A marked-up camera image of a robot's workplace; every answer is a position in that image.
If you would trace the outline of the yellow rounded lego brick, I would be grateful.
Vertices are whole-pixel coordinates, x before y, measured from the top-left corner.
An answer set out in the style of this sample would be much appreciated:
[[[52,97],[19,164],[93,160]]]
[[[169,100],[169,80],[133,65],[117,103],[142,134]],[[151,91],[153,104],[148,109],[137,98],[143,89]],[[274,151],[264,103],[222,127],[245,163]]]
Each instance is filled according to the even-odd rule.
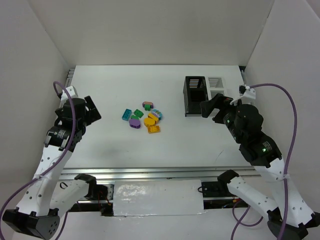
[[[155,126],[157,122],[156,122],[153,118],[146,117],[146,118],[143,120],[143,123],[144,123],[144,125],[148,128],[148,127]]]

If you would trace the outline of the teal flower printed lego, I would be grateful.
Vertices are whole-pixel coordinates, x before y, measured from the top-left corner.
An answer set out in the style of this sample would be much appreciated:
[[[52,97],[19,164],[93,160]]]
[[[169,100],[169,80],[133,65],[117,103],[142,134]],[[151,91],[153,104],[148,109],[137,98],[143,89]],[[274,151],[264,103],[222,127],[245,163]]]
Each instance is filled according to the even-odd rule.
[[[159,120],[161,120],[162,117],[163,117],[163,114],[162,114],[159,110],[157,110],[157,109],[153,109],[153,110],[151,111],[151,113],[152,113],[155,117],[157,117]]]

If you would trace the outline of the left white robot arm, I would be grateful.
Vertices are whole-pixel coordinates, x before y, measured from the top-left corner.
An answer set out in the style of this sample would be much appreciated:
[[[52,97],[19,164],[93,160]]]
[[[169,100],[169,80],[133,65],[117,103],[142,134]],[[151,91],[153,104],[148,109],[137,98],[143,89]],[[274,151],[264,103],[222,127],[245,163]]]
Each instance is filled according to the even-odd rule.
[[[92,98],[67,100],[55,111],[57,119],[47,131],[42,157],[31,184],[24,187],[23,198],[14,209],[2,208],[4,223],[15,232],[42,240],[50,240],[63,216],[81,198],[97,196],[94,176],[78,174],[62,193],[53,196],[67,161],[87,126],[101,119]]]

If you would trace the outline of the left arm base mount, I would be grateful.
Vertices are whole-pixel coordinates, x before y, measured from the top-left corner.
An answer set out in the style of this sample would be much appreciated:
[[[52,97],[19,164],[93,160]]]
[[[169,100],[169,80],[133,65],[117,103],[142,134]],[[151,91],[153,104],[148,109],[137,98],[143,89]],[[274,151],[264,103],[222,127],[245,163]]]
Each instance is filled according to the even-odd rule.
[[[84,198],[87,201],[96,201],[93,210],[98,210],[102,216],[113,216],[113,203],[108,198],[109,188],[105,185],[97,184],[97,179],[89,174],[78,174],[74,180],[81,180],[88,184],[88,191]]]

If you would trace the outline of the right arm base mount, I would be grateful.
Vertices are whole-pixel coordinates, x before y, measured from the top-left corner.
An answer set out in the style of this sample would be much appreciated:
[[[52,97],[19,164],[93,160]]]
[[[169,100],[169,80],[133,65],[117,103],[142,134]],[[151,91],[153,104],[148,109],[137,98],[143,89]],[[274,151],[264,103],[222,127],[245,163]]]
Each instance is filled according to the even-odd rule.
[[[218,181],[201,182],[197,191],[202,194],[203,207],[209,209],[230,209],[240,198],[226,191]]]

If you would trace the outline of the orange lego brick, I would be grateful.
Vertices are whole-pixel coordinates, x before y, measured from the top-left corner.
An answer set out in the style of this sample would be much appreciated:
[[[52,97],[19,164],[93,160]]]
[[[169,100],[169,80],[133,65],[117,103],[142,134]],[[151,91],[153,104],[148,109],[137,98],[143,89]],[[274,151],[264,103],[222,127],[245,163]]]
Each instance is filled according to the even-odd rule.
[[[159,133],[160,131],[161,131],[161,129],[158,125],[149,126],[147,128],[147,132],[149,134]]]

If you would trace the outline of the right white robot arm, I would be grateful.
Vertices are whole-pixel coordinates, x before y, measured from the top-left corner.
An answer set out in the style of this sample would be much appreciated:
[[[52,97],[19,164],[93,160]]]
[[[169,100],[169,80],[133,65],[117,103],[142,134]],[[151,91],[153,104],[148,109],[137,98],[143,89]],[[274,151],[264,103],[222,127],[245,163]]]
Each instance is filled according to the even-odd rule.
[[[214,109],[217,124],[224,124],[244,159],[269,185],[272,197],[251,187],[233,170],[218,177],[224,189],[239,197],[266,221],[269,230],[282,240],[302,240],[309,228],[318,227],[320,214],[306,204],[290,176],[285,174],[285,161],[275,141],[262,132],[263,116],[251,104],[232,104],[232,98],[218,93],[200,103],[201,115],[208,118]]]

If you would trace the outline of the yellow rectangular lego brick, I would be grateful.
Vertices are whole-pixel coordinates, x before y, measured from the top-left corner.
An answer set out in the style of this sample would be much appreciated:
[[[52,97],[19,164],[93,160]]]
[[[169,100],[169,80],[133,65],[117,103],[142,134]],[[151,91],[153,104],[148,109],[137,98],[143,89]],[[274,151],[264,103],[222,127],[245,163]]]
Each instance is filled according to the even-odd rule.
[[[158,118],[157,116],[155,116],[154,114],[152,114],[152,113],[149,113],[149,114],[148,114],[148,117],[149,117],[150,119],[153,119],[156,124],[159,122],[159,118]]]

